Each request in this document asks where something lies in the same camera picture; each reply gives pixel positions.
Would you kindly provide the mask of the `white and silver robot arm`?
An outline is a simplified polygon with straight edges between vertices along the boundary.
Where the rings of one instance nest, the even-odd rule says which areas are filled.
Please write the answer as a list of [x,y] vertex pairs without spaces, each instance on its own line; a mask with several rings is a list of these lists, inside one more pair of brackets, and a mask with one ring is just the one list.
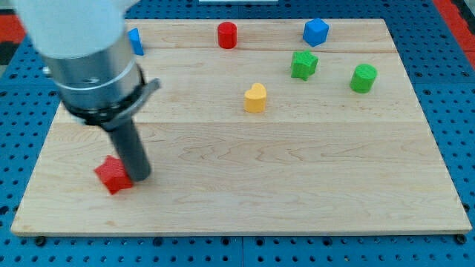
[[160,88],[146,81],[125,25],[136,0],[13,0],[65,108],[101,127],[130,179],[147,179],[151,166],[133,115]]

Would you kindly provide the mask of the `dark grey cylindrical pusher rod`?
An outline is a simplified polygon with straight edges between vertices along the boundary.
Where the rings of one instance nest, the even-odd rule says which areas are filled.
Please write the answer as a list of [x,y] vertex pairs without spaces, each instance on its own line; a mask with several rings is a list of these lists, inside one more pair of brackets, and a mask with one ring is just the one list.
[[133,182],[147,179],[151,174],[151,165],[134,121],[125,120],[109,130],[108,135],[129,178]]

